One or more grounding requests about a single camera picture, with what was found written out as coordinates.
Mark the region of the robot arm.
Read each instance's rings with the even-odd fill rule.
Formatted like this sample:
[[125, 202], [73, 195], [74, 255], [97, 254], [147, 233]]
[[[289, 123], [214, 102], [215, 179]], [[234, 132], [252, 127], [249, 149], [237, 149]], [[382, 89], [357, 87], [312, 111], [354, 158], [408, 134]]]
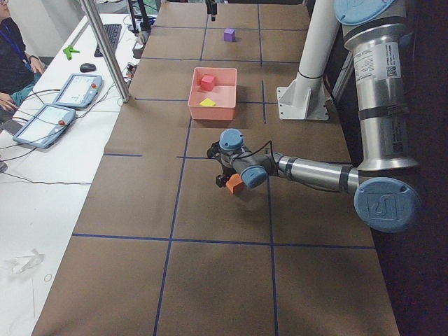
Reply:
[[360, 219], [380, 232], [402, 232], [413, 225], [423, 200], [413, 178], [419, 163], [408, 153], [399, 42], [405, 33], [405, 1], [317, 1], [311, 15], [297, 76], [279, 87], [283, 120], [324, 117], [323, 75], [335, 37], [342, 32], [356, 77], [363, 161], [357, 167], [251, 151], [238, 129], [227, 129], [207, 151], [223, 171], [255, 188], [278, 176], [311, 188], [351, 193]]

